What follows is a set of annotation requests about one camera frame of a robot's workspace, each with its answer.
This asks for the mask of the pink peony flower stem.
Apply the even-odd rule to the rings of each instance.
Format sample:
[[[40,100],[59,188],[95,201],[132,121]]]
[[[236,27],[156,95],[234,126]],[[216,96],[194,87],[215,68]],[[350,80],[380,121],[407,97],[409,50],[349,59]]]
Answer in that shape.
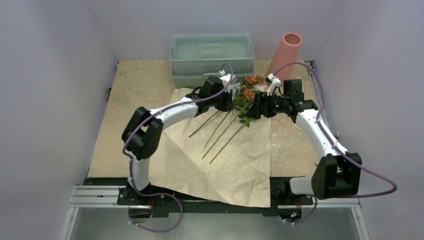
[[[237,136],[248,129],[252,122],[255,120],[246,117],[244,113],[232,116],[231,118],[224,117],[222,122],[225,125],[219,125],[216,129],[218,132],[212,134],[215,139],[211,139],[211,142],[207,146],[206,152],[203,154],[202,159],[208,157],[208,163],[211,165],[217,161],[217,158],[223,154],[223,152],[229,148],[229,145],[237,138]]]

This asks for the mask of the orange wrapping paper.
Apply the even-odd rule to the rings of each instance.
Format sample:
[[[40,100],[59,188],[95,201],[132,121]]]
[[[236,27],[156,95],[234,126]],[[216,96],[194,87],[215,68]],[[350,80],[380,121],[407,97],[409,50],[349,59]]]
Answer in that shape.
[[[204,147],[217,122],[212,120],[189,138],[215,108],[180,121],[161,135],[151,156],[152,185],[191,196],[245,207],[270,206],[271,120],[262,118],[242,131],[213,164],[202,159]]]

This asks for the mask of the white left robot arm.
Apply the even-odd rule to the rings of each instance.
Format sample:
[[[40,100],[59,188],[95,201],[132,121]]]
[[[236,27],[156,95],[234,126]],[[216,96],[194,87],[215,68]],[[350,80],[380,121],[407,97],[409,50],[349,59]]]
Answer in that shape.
[[[158,149],[163,130],[183,120],[206,113],[209,108],[228,112],[231,104],[231,85],[235,75],[211,76],[203,84],[181,100],[167,106],[148,110],[139,107],[122,133],[122,153],[129,158],[128,184],[132,187],[129,197],[138,205],[146,203],[150,184],[150,157]]]

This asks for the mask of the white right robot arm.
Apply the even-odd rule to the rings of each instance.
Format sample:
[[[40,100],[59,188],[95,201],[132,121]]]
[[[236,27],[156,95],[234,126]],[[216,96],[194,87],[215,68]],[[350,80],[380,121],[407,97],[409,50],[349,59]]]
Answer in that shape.
[[[305,100],[300,79],[280,81],[269,74],[266,93],[256,93],[247,118],[258,120],[286,114],[307,136],[317,157],[318,165],[312,176],[292,177],[281,186],[280,196],[288,204],[300,195],[315,196],[319,200],[347,198],[358,193],[362,159],[350,153],[325,125],[313,100]]]

